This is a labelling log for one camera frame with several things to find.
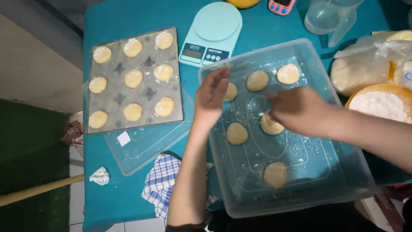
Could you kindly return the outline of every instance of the plastic pitcher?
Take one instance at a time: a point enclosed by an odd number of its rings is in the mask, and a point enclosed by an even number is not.
[[[305,17],[306,29],[315,35],[334,31],[328,46],[334,47],[356,21],[356,8],[364,0],[312,0]]]

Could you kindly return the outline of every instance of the orange bowl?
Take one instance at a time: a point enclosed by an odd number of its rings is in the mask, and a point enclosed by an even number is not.
[[[363,94],[363,93],[375,92],[375,91],[389,92],[399,97],[399,99],[403,102],[403,106],[405,107],[406,114],[408,115],[408,117],[412,118],[412,112],[411,112],[412,90],[406,87],[401,87],[401,86],[393,85],[393,84],[377,84],[377,85],[371,85],[364,89],[361,89],[360,91],[354,93],[349,98],[348,102],[345,104],[345,108],[349,109],[351,101],[355,96]]]

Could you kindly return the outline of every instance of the crumpled tissue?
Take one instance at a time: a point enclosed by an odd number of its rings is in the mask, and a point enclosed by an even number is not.
[[[97,171],[94,172],[89,177],[90,181],[94,181],[94,182],[98,183],[99,185],[105,185],[105,184],[109,183],[109,179],[110,179],[110,174],[109,174],[109,172],[107,171],[107,169],[105,167],[101,167],[101,168],[97,169]]]

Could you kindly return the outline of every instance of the metal baking tray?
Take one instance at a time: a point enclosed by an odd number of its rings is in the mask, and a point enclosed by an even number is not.
[[[172,34],[174,38],[171,47],[165,50],[155,45],[155,38],[162,31]],[[124,45],[131,38],[140,40],[142,43],[142,50],[135,57],[128,57],[123,52]],[[110,60],[102,64],[93,59],[93,51],[99,46],[106,46],[112,50]],[[89,81],[102,76],[107,79],[108,83],[101,93],[95,94],[89,91],[86,134],[183,120],[176,27],[95,45],[92,47],[90,60]],[[154,76],[155,68],[161,64],[173,67],[173,76],[167,82],[158,81]],[[130,88],[124,82],[124,76],[132,69],[139,69],[143,73],[143,80],[136,88]],[[163,97],[170,97],[175,102],[173,112],[167,117],[158,116],[155,112],[156,103]],[[142,117],[135,122],[126,120],[123,115],[123,108],[131,103],[137,103],[143,107]],[[89,116],[97,110],[105,111],[108,114],[108,120],[102,127],[94,129],[89,127]]]

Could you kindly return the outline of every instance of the pink timer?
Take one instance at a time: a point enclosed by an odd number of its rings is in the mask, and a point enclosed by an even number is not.
[[[287,15],[296,0],[270,0],[269,10],[279,15]]]

